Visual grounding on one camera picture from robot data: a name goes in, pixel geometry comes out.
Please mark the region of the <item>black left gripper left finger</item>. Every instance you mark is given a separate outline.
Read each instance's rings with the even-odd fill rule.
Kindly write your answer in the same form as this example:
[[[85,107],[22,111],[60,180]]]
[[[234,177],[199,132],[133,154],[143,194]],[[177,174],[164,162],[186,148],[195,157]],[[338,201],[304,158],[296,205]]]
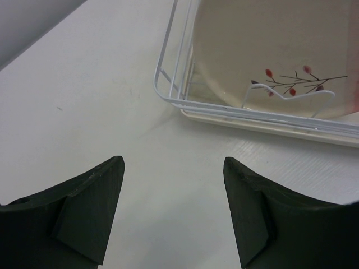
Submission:
[[[89,171],[1,206],[2,268],[98,268],[104,262],[125,162]]]

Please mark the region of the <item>cream and pink plate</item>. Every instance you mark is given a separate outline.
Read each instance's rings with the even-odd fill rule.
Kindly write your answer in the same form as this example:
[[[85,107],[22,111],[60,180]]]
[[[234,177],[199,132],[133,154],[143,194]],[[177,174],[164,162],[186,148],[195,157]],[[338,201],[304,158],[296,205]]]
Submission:
[[[357,1],[201,1],[193,53],[230,106],[320,118],[358,111]]]

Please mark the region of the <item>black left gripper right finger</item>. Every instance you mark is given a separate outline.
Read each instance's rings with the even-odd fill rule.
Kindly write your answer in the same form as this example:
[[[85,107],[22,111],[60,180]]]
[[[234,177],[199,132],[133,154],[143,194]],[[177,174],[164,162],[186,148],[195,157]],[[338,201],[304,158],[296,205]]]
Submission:
[[[233,157],[223,165],[242,268],[357,268],[358,203],[305,196]]]

